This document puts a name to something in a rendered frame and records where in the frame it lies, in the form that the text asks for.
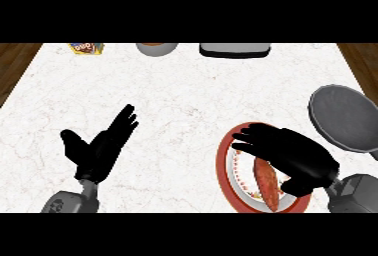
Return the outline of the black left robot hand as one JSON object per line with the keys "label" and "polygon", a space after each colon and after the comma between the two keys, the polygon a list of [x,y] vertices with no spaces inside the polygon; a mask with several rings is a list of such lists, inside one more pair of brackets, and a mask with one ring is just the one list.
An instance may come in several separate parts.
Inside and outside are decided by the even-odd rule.
{"label": "black left robot hand", "polygon": [[90,143],[72,130],[60,131],[65,156],[77,165],[74,178],[78,181],[99,184],[106,179],[137,125],[134,106],[127,104],[108,129],[99,132]]}

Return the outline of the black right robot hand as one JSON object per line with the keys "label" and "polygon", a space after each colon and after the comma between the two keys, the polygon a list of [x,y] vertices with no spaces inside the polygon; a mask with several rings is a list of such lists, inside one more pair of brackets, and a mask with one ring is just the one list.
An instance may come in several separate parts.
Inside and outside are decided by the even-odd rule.
{"label": "black right robot hand", "polygon": [[340,163],[323,146],[286,128],[249,124],[232,137],[232,148],[266,160],[289,176],[282,191],[303,197],[314,188],[328,188],[340,173]]}

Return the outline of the orange sweet potato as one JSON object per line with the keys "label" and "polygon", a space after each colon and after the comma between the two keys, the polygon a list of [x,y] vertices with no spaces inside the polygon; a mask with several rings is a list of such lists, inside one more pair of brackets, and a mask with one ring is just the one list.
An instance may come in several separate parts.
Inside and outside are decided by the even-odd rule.
{"label": "orange sweet potato", "polygon": [[276,212],[279,207],[279,188],[276,172],[266,160],[254,159],[254,177],[260,194],[269,209]]}

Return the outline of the red rimmed white plate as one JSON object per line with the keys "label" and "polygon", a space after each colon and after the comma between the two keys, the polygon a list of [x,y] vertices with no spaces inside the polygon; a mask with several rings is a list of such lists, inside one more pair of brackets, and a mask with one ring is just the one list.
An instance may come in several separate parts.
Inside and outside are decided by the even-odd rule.
{"label": "red rimmed white plate", "polygon": [[254,177],[254,159],[249,154],[235,150],[232,144],[233,133],[239,133],[242,128],[248,128],[247,122],[239,124],[226,133],[217,150],[216,172],[218,185],[235,210],[241,213],[303,213],[310,203],[312,195],[297,198],[280,191],[280,184],[289,177],[275,169],[279,187],[279,205],[273,212],[263,200],[258,185]]}

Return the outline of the dark grey pan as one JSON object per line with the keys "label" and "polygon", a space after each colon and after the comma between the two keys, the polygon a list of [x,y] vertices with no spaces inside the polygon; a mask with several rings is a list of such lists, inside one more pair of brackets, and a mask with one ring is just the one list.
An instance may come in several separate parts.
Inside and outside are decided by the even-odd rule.
{"label": "dark grey pan", "polygon": [[322,86],[309,100],[309,117],[326,141],[378,161],[378,106],[354,89]]}

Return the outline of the yellow snack packet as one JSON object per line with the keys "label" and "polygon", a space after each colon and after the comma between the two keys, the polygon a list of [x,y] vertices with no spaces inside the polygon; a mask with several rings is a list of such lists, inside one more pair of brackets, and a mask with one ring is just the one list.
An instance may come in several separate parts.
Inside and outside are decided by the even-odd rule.
{"label": "yellow snack packet", "polygon": [[102,43],[69,43],[68,46],[78,55],[100,55],[103,51]]}

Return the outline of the grey bowl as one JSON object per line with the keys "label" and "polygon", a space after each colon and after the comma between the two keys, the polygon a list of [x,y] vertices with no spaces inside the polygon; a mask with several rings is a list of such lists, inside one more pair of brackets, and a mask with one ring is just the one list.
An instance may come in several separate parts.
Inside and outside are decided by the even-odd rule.
{"label": "grey bowl", "polygon": [[177,43],[161,43],[156,45],[137,43],[139,51],[149,57],[161,57],[173,52],[177,47]]}

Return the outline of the grey and black appliance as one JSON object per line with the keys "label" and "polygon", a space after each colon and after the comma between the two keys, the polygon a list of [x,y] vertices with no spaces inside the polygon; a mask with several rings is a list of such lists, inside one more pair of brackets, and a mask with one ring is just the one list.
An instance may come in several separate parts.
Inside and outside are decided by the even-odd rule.
{"label": "grey and black appliance", "polygon": [[270,43],[201,43],[199,53],[205,57],[248,59],[269,55]]}

